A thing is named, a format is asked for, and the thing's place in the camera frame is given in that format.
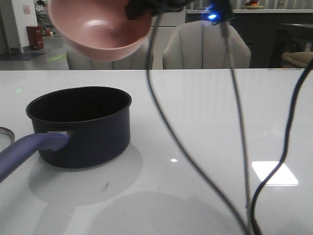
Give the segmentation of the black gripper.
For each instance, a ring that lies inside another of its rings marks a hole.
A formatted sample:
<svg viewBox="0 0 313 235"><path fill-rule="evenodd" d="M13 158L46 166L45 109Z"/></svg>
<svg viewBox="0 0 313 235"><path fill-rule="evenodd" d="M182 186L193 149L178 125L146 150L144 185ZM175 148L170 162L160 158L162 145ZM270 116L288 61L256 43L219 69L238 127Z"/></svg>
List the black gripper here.
<svg viewBox="0 0 313 235"><path fill-rule="evenodd" d="M167 12L180 12L192 0L130 0L125 6L128 20L136 20L148 12L152 17Z"/></svg>

